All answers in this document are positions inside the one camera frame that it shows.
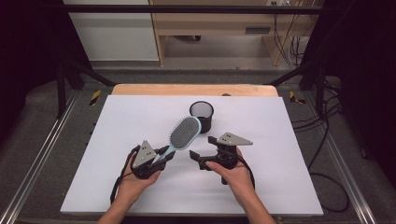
wooden table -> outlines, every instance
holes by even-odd
[[[263,85],[119,84],[112,95],[222,95],[274,96],[276,88]]]

hairbrush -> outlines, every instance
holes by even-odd
[[[161,155],[158,161],[176,150],[186,149],[201,131],[201,122],[198,118],[187,116],[178,122],[169,136],[169,148]]]

hand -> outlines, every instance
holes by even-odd
[[[119,191],[117,193],[116,200],[123,200],[132,206],[137,201],[143,191],[150,185],[154,184],[161,174],[161,171],[154,173],[148,179],[139,179],[131,171],[131,162],[134,157],[132,154],[131,159],[128,161],[128,165],[125,169],[125,177],[121,180],[119,185]]]
[[[148,179],[137,178],[131,171],[131,161],[134,154],[132,154],[131,159],[128,161],[116,199],[110,205],[107,212],[99,219],[98,224],[121,223],[129,208],[137,201],[143,191],[148,186],[154,184],[160,176],[161,171],[158,171]]]
[[[236,148],[236,153],[242,157],[239,148]],[[206,165],[227,181],[233,196],[245,210],[251,224],[275,224],[253,188],[248,169],[241,161],[238,161],[232,170],[213,161],[207,161]]]
[[[242,153],[238,147],[236,148],[236,153],[242,157]],[[220,164],[213,161],[207,161],[206,165],[227,181],[238,202],[239,196],[241,196],[241,194],[254,191],[248,169],[241,161],[238,161],[232,170],[224,168]]]

white board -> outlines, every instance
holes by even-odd
[[[126,156],[143,140],[167,146],[190,105],[207,101],[215,113],[212,129],[189,148],[177,151],[157,182],[129,213],[138,216],[244,215],[228,186],[214,172],[199,170],[189,150],[213,156],[209,135],[234,133],[253,142],[240,147],[256,179],[256,191],[273,215],[323,215],[282,98],[222,96],[114,96],[106,99],[90,143],[66,195],[61,212],[104,213]]]

black curtain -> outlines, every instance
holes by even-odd
[[[27,92],[55,80],[62,59],[91,68],[68,13],[40,9],[49,2],[63,3],[5,0],[0,6],[0,141],[23,109]]]
[[[345,2],[339,0],[325,3],[327,7],[342,5]],[[334,16],[319,17],[305,62],[315,55],[334,21]],[[342,80],[342,104],[362,147],[396,188],[395,34],[396,1],[357,0],[319,56],[325,75]]]

